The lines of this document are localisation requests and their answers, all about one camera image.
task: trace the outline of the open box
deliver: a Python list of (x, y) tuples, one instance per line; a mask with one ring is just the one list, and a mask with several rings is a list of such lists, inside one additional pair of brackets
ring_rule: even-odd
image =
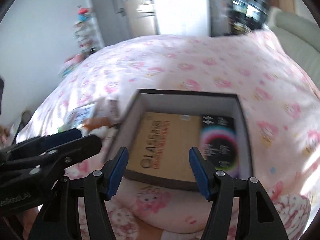
[(159, 168), (143, 167), (141, 160), (130, 155), (135, 148), (137, 135), (140, 136), (141, 121), (145, 120), (147, 112), (178, 114), (186, 116), (221, 115), (232, 117), (235, 122), (236, 142), (239, 158), (239, 179), (247, 180), (253, 175), (251, 149), (246, 122), (243, 111), (235, 94), (207, 93), (196, 91), (174, 91), (174, 90), (149, 90), (137, 91), (131, 101), (120, 128), (106, 155), (106, 161), (113, 159), (120, 147), (129, 150), (129, 163), (124, 176), (147, 184), (183, 190), (198, 190), (196, 180), (188, 164), (189, 148), (183, 150), (180, 156), (162, 156), (170, 158), (170, 165), (160, 172)]

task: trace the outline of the bedspread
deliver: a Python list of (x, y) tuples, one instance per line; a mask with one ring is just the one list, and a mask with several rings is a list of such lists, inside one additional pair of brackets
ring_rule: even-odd
[[(145, 36), (106, 47), (61, 82), (36, 110), (18, 140), (56, 133), (68, 111), (101, 97), (119, 100), (123, 112), (139, 88), (237, 93), (249, 128), (254, 175), (268, 190), (275, 206), (278, 203), (278, 212), (285, 214), (290, 239), (301, 235), (310, 212), (309, 222), (320, 206), (320, 92), (284, 53), (271, 31), (219, 38)], [(68, 175), (83, 177), (99, 168), (107, 148), (108, 143), (104, 142), (99, 155), (77, 164)], [(177, 207), (174, 215), (170, 213), (170, 203), (179, 206), (176, 200), (184, 193), (137, 184), (132, 186), (136, 191), (132, 201), (126, 201), (122, 186), (126, 183), (127, 180), (121, 182), (115, 200), (135, 217), (167, 231), (191, 233), (186, 230), (189, 225), (194, 226), (193, 232), (203, 230), (209, 211), (181, 214)], [(158, 196), (162, 191), (167, 192), (165, 203), (142, 214), (139, 197)], [(292, 203), (291, 198), (298, 194), (310, 202), (294, 210), (279, 204)], [(190, 195), (191, 200), (199, 198), (200, 195)], [(173, 224), (168, 222), (172, 216), (177, 221)], [(132, 233), (128, 239), (137, 238), (133, 223), (122, 226)]]

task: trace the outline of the red object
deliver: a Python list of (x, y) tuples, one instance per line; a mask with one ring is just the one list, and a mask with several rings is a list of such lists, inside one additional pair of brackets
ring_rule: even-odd
[(88, 8), (80, 8), (79, 11), (78, 11), (78, 14), (85, 14), (85, 13), (88, 13), (88, 12), (89, 12)]

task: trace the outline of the cardboard box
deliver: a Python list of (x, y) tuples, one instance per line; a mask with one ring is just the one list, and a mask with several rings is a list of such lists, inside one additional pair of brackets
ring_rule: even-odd
[[(183, 115), (184, 118), (190, 118), (189, 121), (183, 120)], [(138, 90), (122, 119), (105, 160), (113, 159), (120, 147), (126, 147), (129, 149), (129, 163), (124, 174), (126, 178), (161, 187), (198, 190), (188, 164), (188, 154), (191, 147), (199, 147), (201, 116), (203, 115), (226, 116), (234, 119), (239, 158), (238, 177), (240, 179), (251, 177), (250, 142), (243, 111), (235, 94)], [(147, 154), (139, 152), (140, 146), (146, 146), (152, 126), (159, 128), (157, 125), (160, 125), (153, 121), (161, 121), (160, 130), (167, 132), (165, 140), (162, 139), (166, 145), (158, 156), (153, 154), (149, 155), (150, 157), (141, 158)]]

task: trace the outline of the door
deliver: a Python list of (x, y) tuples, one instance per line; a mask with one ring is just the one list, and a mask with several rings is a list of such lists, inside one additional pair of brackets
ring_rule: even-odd
[(105, 46), (131, 38), (123, 0), (91, 0)]

